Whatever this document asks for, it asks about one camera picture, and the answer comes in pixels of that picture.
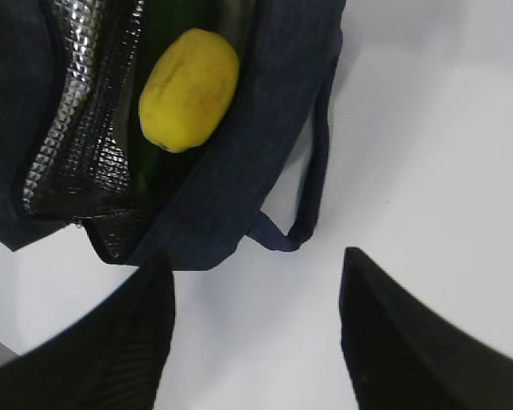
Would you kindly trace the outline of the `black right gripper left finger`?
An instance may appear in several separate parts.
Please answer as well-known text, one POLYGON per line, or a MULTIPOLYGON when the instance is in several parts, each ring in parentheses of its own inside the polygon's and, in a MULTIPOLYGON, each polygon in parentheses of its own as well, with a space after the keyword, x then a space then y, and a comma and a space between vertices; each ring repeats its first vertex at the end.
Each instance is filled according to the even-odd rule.
POLYGON ((0 409, 152 409, 175 325, 172 269, 150 257, 82 319, 0 366, 0 409))

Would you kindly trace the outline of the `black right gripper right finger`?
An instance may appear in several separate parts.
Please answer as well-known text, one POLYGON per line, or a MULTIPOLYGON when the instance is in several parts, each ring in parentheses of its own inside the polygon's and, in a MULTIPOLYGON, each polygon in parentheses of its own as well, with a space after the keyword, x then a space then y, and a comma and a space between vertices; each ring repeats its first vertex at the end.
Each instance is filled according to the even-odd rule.
POLYGON ((347 248, 341 350, 360 409, 513 409, 513 359, 452 325, 347 248))

